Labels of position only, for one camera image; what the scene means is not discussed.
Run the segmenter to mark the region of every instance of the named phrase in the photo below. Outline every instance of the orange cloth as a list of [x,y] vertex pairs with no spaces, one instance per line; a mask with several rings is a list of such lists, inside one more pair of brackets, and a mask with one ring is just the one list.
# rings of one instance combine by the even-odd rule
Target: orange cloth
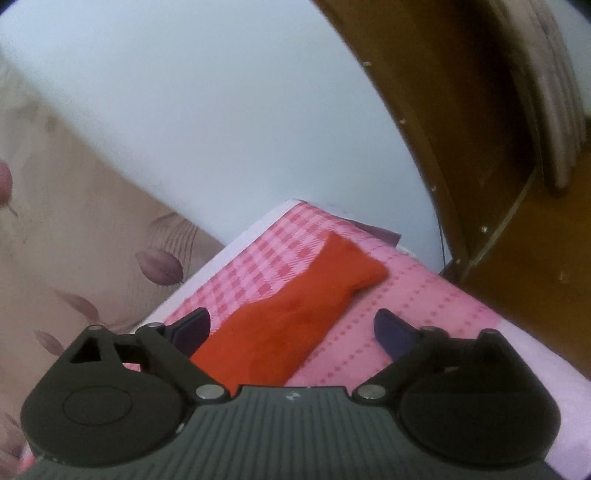
[[272,297],[240,307],[191,361],[232,393],[240,384],[282,386],[324,339],[353,294],[387,276],[383,264],[331,232],[308,270]]

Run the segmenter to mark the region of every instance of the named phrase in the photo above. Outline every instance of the red-orange fabric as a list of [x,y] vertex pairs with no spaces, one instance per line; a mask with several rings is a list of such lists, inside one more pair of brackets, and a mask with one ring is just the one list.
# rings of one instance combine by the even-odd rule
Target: red-orange fabric
[[231,392],[282,386],[348,307],[388,270],[334,232],[308,270],[272,297],[240,307],[191,357]]

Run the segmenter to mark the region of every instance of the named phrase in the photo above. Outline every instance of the wooden floor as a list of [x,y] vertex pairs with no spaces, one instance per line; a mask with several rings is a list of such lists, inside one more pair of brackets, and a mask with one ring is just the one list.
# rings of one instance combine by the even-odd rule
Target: wooden floor
[[591,378],[591,142],[569,192],[552,197],[537,178],[461,286]]

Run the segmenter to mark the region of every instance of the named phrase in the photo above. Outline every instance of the white logo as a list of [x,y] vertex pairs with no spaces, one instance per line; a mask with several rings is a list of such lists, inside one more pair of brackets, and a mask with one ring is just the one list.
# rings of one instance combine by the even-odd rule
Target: white logo
[[298,392],[291,392],[288,393],[285,397],[287,400],[296,401],[301,398],[301,395]]

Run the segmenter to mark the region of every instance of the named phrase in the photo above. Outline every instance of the pink checkered fabric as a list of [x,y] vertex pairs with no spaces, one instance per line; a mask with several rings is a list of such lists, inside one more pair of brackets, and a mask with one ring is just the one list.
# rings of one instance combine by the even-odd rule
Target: pink checkered fabric
[[373,319],[380,308],[415,327],[437,325],[460,338],[475,338],[481,329],[494,328],[501,321],[408,255],[302,202],[187,298],[165,323],[205,307],[216,331],[241,305],[270,297],[306,270],[328,231],[355,242],[383,262],[390,275],[353,302],[287,385],[344,385],[351,390],[387,366],[389,357],[374,338]]

